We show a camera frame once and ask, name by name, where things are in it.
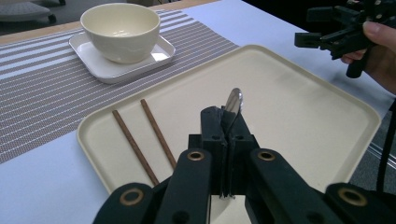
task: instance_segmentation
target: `placemat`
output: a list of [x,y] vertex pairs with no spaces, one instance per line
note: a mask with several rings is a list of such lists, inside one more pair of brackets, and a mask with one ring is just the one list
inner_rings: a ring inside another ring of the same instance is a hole
[[174,60],[135,82],[94,78],[68,45],[74,30],[0,47],[0,163],[73,132],[91,112],[238,48],[182,11],[159,11]]

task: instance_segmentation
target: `black mechanical bracket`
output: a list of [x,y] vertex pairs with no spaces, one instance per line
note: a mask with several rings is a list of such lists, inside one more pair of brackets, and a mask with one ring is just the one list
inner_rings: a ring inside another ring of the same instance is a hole
[[338,32],[296,33],[294,45],[299,48],[327,49],[332,59],[344,54],[367,49],[363,58],[350,64],[346,75],[351,78],[361,76],[370,48],[374,45],[363,33],[365,21],[375,21],[396,28],[396,0],[348,0],[345,7],[313,7],[307,11],[307,21],[339,21],[342,29]]
[[393,195],[378,197],[345,183],[320,193],[279,153],[260,148],[241,114],[225,134],[223,112],[215,106],[201,112],[202,133],[190,134],[172,176],[154,188],[131,183],[116,189],[93,223],[210,223],[211,195],[245,195],[256,224],[395,223]]

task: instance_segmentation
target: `tray rim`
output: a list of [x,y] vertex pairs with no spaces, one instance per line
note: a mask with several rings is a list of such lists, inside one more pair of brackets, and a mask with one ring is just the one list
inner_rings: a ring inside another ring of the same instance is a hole
[[[148,87],[148,88],[145,88],[145,89],[143,89],[142,91],[136,92],[136,93],[134,93],[134,94],[132,94],[132,95],[130,95],[130,96],[128,96],[128,97],[125,97],[125,98],[123,98],[123,99],[120,99],[120,100],[118,100],[117,102],[115,102],[115,103],[113,103],[113,104],[110,104],[110,105],[107,105],[107,106],[105,106],[105,107],[102,107],[102,108],[100,108],[100,109],[98,109],[98,110],[92,112],[91,114],[89,114],[87,117],[85,117],[85,118],[81,121],[81,123],[78,125],[78,130],[77,130],[78,143],[79,143],[79,145],[81,146],[81,148],[83,149],[83,151],[84,151],[85,155],[87,156],[87,158],[89,159],[89,161],[90,161],[92,167],[94,168],[95,172],[98,174],[98,176],[99,176],[100,179],[102,180],[102,183],[103,183],[104,186],[106,187],[107,191],[108,191],[109,193],[111,192],[110,187],[108,186],[106,180],[105,180],[105,179],[102,177],[102,175],[100,174],[99,169],[96,167],[96,164],[94,163],[94,161],[92,160],[92,158],[89,156],[89,153],[90,153],[90,152],[88,151],[87,148],[85,148],[85,146],[84,146],[82,140],[80,139],[80,134],[79,134],[79,133],[80,133],[81,130],[84,128],[85,122],[88,122],[89,119],[92,119],[92,117],[94,117],[94,116],[96,116],[96,115],[98,115],[98,114],[105,113],[105,111],[108,110],[108,109],[112,109],[112,108],[115,109],[115,107],[117,107],[116,105],[120,105],[120,107],[122,107],[123,105],[128,105],[130,99],[133,99],[133,98],[135,98],[135,97],[138,97],[139,95],[145,95],[146,92],[149,92],[148,95],[150,95],[150,91],[155,91],[155,89],[160,88],[162,85],[166,85],[166,83],[168,83],[168,82],[173,82],[175,79],[183,79],[183,77],[188,76],[190,73],[193,73],[195,70],[200,70],[202,67],[210,66],[211,64],[215,64],[217,61],[220,61],[220,60],[222,60],[222,59],[224,59],[224,58],[233,57],[235,54],[238,54],[238,53],[241,52],[241,51],[250,50],[250,49],[255,50],[255,49],[257,49],[257,48],[264,50],[264,51],[265,51],[266,53],[268,53],[271,57],[273,57],[273,58],[275,58],[275,59],[277,59],[277,60],[283,61],[283,62],[284,62],[287,66],[289,66],[289,67],[292,67],[292,68],[301,70],[301,71],[303,72],[303,75],[304,75],[304,76],[310,76],[311,79],[313,79],[314,81],[318,82],[318,83],[321,84],[321,85],[326,86],[327,88],[330,88],[334,93],[342,94],[342,95],[348,97],[349,99],[353,100],[358,106],[364,107],[364,108],[365,108],[365,111],[366,111],[367,113],[371,114],[371,115],[373,116],[374,121],[375,121],[374,131],[373,131],[373,133],[372,133],[371,136],[370,136],[370,137],[371,137],[370,139],[373,139],[373,137],[374,137],[374,135],[375,135],[375,132],[376,132],[377,129],[379,128],[379,125],[380,125],[380,122],[381,122],[381,118],[380,118],[380,116],[378,115],[378,113],[377,113],[370,105],[368,105],[367,103],[363,102],[363,100],[361,100],[361,99],[359,99],[359,98],[353,96],[352,94],[350,94],[350,93],[348,93],[348,92],[346,92],[346,91],[344,91],[344,90],[342,90],[342,89],[340,89],[340,88],[334,86],[332,83],[330,83],[330,82],[328,82],[328,81],[322,79],[321,77],[318,77],[318,76],[312,74],[311,72],[305,70],[304,68],[300,67],[299,65],[297,65],[297,64],[295,64],[295,63],[293,63],[293,62],[291,62],[291,61],[289,61],[289,60],[283,58],[282,56],[280,56],[280,55],[278,55],[278,54],[275,54],[275,53],[272,52],[271,50],[269,50],[269,49],[267,49],[267,48],[265,48],[265,47],[263,47],[263,46],[260,46],[260,45],[250,44],[250,45],[245,45],[245,46],[239,47],[239,48],[237,48],[237,49],[233,49],[233,50],[231,50],[231,51],[229,51],[229,52],[227,52],[227,53],[225,53],[225,54],[223,54],[223,55],[220,55],[219,57],[217,57],[217,58],[215,58],[215,59],[212,59],[212,60],[210,60],[210,61],[208,61],[208,62],[205,62],[205,63],[201,63],[201,64],[199,64],[199,65],[197,65],[197,66],[194,66],[193,68],[190,68],[190,69],[188,69],[188,70],[186,70],[186,71],[183,71],[183,72],[181,72],[181,73],[179,73],[179,74],[177,74],[177,75],[175,75],[175,76],[173,76],[173,77],[169,77],[168,79],[166,79],[166,80],[164,80],[164,81],[161,81],[161,82],[159,82],[159,83],[153,84],[152,86],[150,86],[150,87]],[[357,166],[357,164],[359,163],[359,161],[361,160],[361,157],[362,157],[362,156],[363,156],[363,153],[361,153],[361,156],[356,160],[357,162],[356,162],[355,164],[349,164],[349,166],[352,166],[352,167],[355,167],[355,168],[356,168],[356,166]],[[347,174],[346,179],[349,179],[349,178],[352,176],[353,171],[354,171],[354,170],[348,171],[348,174]]]
[[[86,41],[84,41],[83,43],[77,43],[74,44],[75,39],[81,37],[82,38],[86,38]],[[95,74],[92,69],[91,66],[86,62],[86,60],[81,57],[79,51],[78,51],[78,47],[81,46],[82,44],[86,44],[91,42],[88,37],[86,36],[85,32],[80,32],[78,34],[72,35],[69,38],[69,46],[73,49],[73,51],[77,54],[78,58],[84,63],[84,65],[86,66],[86,68],[90,71],[90,73],[96,77],[97,79],[99,79],[100,81],[106,83],[106,84],[114,84],[114,83],[118,83],[121,82],[123,80],[126,79],[130,79],[132,77],[136,77],[144,72],[147,72],[151,69],[163,66],[167,63],[170,63],[173,60],[173,57],[175,56],[176,53],[176,49],[175,47],[169,42],[167,41],[163,36],[159,35],[156,46],[160,47],[161,49],[163,49],[164,51],[166,51],[169,54],[169,57],[167,57],[166,59],[157,61],[157,62],[153,62],[153,63],[149,63],[149,64],[145,64],[143,66],[140,66],[136,69],[130,70],[130,71],[126,71],[117,75],[114,75],[112,77],[102,77],[98,74]]]

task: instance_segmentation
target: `saucer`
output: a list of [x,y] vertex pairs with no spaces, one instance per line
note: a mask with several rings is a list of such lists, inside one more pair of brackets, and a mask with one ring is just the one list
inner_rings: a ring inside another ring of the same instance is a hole
[[175,47],[162,36],[159,36],[157,44],[147,59],[131,64],[114,63],[103,57],[85,33],[73,35],[69,39],[69,45],[85,63],[91,74],[107,84],[126,79],[138,80],[142,78],[140,74],[171,62],[175,55]]

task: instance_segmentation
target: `bolt hole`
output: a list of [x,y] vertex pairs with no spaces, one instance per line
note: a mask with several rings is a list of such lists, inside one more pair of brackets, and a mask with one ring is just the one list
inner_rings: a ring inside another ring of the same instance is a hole
[[310,223],[314,224],[322,224],[324,223],[324,217],[323,215],[317,213],[317,212],[309,212],[306,217],[308,218]]
[[189,221],[190,215],[185,211],[175,212],[172,216],[172,220],[175,224],[185,224]]
[[338,195],[346,203],[355,206],[364,206],[367,204],[367,199],[354,189],[341,188],[338,190]]
[[141,189],[127,189],[121,194],[120,203],[126,206],[135,205],[143,200],[143,196],[144,193]]
[[204,159],[204,157],[205,157],[204,153],[199,151],[193,151],[187,155],[187,158],[189,158],[189,160],[191,161],[201,161]]
[[267,151],[261,151],[259,152],[259,158],[264,160],[264,161],[273,161],[275,159],[275,155],[272,154],[271,152]]

